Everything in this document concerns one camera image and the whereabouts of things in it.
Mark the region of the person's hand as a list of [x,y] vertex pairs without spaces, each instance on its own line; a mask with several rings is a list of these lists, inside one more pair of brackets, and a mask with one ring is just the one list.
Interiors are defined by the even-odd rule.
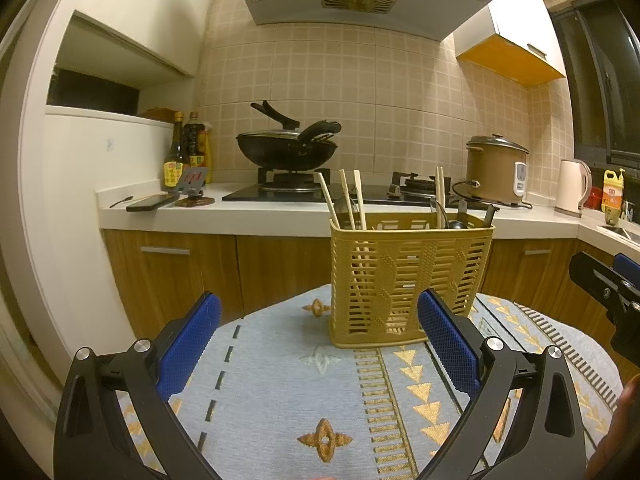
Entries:
[[591,456],[586,469],[586,479],[594,479],[596,475],[616,456],[629,434],[631,412],[639,399],[639,375],[626,383],[618,398],[616,410],[611,420],[608,433],[602,438]]

